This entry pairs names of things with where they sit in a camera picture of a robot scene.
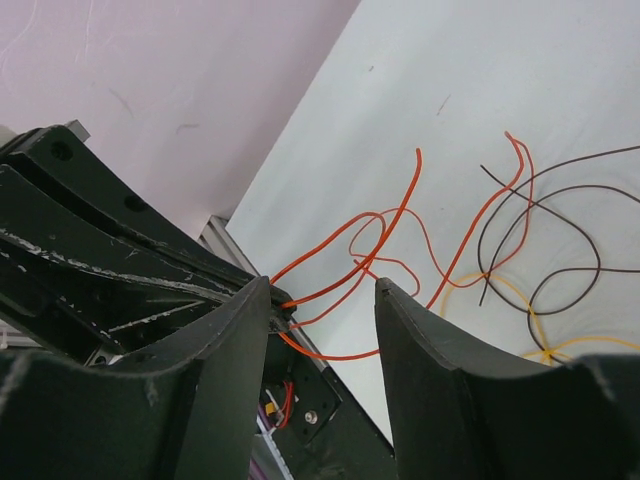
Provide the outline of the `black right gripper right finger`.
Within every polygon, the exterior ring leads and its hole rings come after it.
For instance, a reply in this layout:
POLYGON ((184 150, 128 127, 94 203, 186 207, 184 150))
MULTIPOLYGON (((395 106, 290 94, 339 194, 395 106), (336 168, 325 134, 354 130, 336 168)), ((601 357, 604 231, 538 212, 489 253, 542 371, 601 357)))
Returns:
POLYGON ((548 367, 489 345, 387 278, 375 320, 402 479, 635 479, 639 359, 548 367))

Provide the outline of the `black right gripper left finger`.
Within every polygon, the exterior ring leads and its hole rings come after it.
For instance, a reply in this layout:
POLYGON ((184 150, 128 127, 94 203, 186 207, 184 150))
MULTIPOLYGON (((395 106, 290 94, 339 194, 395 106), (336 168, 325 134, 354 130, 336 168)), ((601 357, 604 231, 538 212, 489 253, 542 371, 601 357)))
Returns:
POLYGON ((245 479, 271 307, 259 277, 103 368, 1 356, 5 479, 245 479))

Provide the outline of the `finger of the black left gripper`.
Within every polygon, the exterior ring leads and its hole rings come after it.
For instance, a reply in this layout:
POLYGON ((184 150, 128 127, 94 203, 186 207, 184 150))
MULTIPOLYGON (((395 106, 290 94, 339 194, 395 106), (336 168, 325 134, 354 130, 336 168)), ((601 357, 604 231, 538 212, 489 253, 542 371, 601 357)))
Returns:
POLYGON ((68 128, 1 148, 1 317, 32 338, 3 358, 186 360, 233 329, 254 275, 203 249, 68 128))

